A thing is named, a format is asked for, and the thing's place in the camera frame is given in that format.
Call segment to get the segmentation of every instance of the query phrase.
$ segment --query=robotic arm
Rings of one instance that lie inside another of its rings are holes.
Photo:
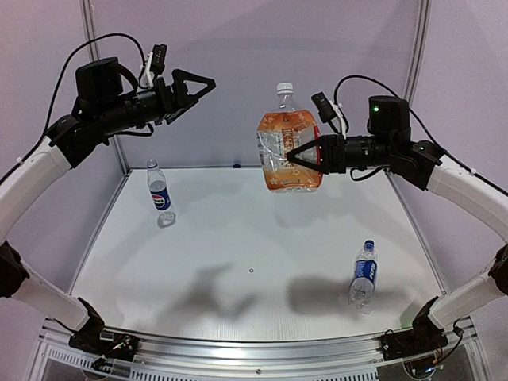
[[[172,72],[173,84],[160,77],[164,70],[165,45],[156,45],[145,70],[148,87],[138,91],[136,77],[118,63],[106,58],[76,71],[78,97],[70,115],[52,125],[38,148],[20,167],[0,183],[0,298],[15,298],[54,318],[73,332],[69,345],[99,355],[131,360],[137,339],[116,335],[104,341],[104,321],[81,298],[73,298],[39,276],[6,241],[21,215],[57,179],[76,168],[100,144],[108,145],[114,135],[150,136],[152,122],[172,123],[200,98],[215,88],[213,79],[182,70]],[[133,87],[125,94],[121,77]],[[186,82],[205,85],[189,94]],[[126,131],[143,129],[150,132]]]
[[[323,93],[314,95],[313,101],[323,122],[339,117],[342,133],[321,136],[288,152],[288,161],[324,174],[345,173],[347,168],[385,168],[421,190],[431,191],[455,203],[508,244],[508,197],[477,177],[475,172],[461,167],[437,144],[411,141],[410,108],[406,100],[370,97],[368,132],[371,135],[349,138],[344,133],[343,115],[332,107],[335,105]],[[314,147],[320,149],[320,163],[299,158],[299,154]],[[448,344],[442,334],[445,329],[506,294],[508,245],[499,250],[491,268],[450,294],[429,301],[414,319],[412,330],[381,337],[385,360],[444,347]]]

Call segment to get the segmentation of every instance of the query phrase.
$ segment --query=large plastic bottle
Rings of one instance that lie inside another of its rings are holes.
[[[152,194],[153,203],[159,211],[157,223],[160,227],[171,226],[176,222],[176,212],[167,192],[166,177],[154,159],[150,159],[146,163],[146,167],[148,189]]]
[[[279,83],[279,105],[265,114],[257,129],[258,151],[267,187],[273,192],[312,192],[320,185],[322,174],[286,160],[286,154],[319,137],[318,124],[293,98],[293,85]],[[318,163],[318,148],[304,151],[300,159]]]
[[[349,304],[363,313],[371,313],[371,300],[374,294],[378,272],[378,254],[373,241],[365,241],[355,257],[355,274],[349,288]]]

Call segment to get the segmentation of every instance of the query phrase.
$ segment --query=bottle with orange label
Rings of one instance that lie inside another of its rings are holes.
[[[257,128],[257,144],[263,166],[264,180],[272,192],[313,192],[319,188],[322,173],[290,163],[286,154],[319,137],[318,124],[312,114],[296,103],[293,85],[277,85],[278,108],[265,114]],[[318,163],[317,147],[298,157]]]

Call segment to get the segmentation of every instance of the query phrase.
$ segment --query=white bottle cap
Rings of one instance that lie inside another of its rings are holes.
[[[293,83],[281,82],[277,85],[277,95],[279,94],[294,94]]]

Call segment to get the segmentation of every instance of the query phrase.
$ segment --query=bottle cap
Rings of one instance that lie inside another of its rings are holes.
[[[279,94],[294,94],[293,83],[281,82],[277,85],[277,95]]]
[[[155,168],[157,166],[157,162],[154,159],[150,159],[146,162],[146,168]]]
[[[371,240],[365,241],[364,250],[367,252],[371,252],[372,250],[374,250],[374,241]]]

